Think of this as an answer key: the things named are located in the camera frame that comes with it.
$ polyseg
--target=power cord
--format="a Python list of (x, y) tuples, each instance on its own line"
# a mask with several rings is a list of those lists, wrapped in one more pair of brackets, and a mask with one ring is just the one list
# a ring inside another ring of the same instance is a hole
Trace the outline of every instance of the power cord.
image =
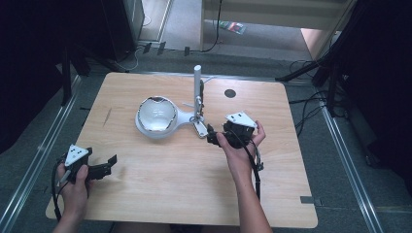
[(212, 50), (215, 47), (215, 45), (218, 43), (218, 40), (219, 40), (219, 23), (221, 21), (221, 11), (222, 11), (222, 1), (223, 0), (221, 0), (220, 3), (219, 3), (218, 22), (216, 23), (216, 40), (215, 40), (215, 43), (209, 49), (202, 50), (201, 52), (208, 52), (208, 51)]

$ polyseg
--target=black hole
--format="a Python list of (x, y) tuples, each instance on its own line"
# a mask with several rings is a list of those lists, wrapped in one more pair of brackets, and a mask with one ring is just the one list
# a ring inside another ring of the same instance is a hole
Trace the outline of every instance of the black hole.
[(236, 91), (234, 91), (234, 90), (232, 90), (232, 89), (227, 89), (227, 90), (224, 91), (224, 95), (225, 95), (227, 98), (233, 98), (233, 97), (236, 96)]

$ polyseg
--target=wooden table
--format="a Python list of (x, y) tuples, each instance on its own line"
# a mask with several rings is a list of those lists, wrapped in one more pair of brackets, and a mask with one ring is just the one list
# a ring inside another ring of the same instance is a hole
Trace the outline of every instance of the wooden table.
[[(192, 111), (193, 77), (108, 74), (77, 146), (93, 148), (89, 164), (114, 154), (113, 174), (95, 184), (86, 219), (238, 225), (234, 182), (222, 149), (199, 139), (192, 125), (153, 140), (135, 125), (139, 105), (161, 95)], [(233, 89), (234, 98), (224, 92)], [(291, 110), (281, 83), (212, 79), (204, 90), (205, 122), (222, 131), (225, 115), (245, 111), (260, 120), (266, 139), (259, 146), (261, 205), (271, 226), (313, 228), (318, 224)], [(47, 216), (55, 217), (52, 202)]]

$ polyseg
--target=finger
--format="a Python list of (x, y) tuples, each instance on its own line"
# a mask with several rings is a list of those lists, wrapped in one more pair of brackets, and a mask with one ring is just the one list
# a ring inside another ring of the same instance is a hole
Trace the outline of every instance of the finger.
[(85, 185), (85, 180), (88, 175), (88, 166), (82, 165), (76, 176), (76, 185)]
[(264, 132), (263, 125), (257, 120), (257, 134), (253, 137), (255, 145), (258, 146), (265, 137), (266, 133)]
[(231, 145), (227, 141), (226, 137), (222, 133), (217, 133), (216, 137), (218, 138), (219, 145), (221, 145), (223, 151), (227, 154), (231, 148)]
[(66, 173), (66, 169), (64, 168), (64, 164), (60, 163), (57, 167), (58, 179), (60, 180), (64, 176), (65, 173)]

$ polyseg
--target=person's left hand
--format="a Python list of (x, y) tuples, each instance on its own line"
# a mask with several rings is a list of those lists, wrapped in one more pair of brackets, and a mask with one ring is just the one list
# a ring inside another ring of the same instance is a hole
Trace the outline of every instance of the person's left hand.
[[(57, 167), (58, 177), (61, 179), (65, 172), (64, 164), (60, 164)], [(61, 196), (64, 201), (64, 211), (54, 232), (71, 232), (66, 230), (69, 228), (77, 229), (85, 218), (87, 209), (87, 189), (85, 181), (87, 174), (88, 167), (83, 165), (77, 173), (76, 183), (72, 184), (69, 182), (68, 184), (60, 184), (61, 187), (65, 185), (61, 190)]]

